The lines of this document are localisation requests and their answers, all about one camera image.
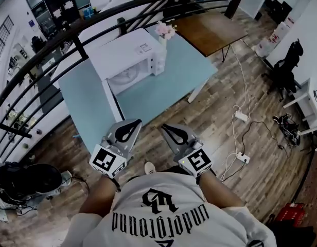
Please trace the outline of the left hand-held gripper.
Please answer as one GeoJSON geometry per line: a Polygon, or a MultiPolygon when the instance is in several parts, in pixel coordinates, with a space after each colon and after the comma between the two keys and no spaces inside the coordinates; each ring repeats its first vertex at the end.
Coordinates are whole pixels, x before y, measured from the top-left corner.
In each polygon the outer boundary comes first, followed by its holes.
{"type": "Polygon", "coordinates": [[[113,124],[103,136],[101,143],[96,144],[90,165],[113,179],[132,158],[131,151],[141,128],[141,119],[126,119],[113,124]]]}

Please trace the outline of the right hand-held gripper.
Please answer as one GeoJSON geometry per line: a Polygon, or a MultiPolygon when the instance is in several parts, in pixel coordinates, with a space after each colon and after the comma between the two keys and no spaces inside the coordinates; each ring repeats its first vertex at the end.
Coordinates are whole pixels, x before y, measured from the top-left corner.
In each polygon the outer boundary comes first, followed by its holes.
{"type": "Polygon", "coordinates": [[[193,177],[198,178],[212,167],[212,160],[206,154],[204,143],[187,126],[161,126],[163,136],[173,144],[174,160],[193,177]]]}

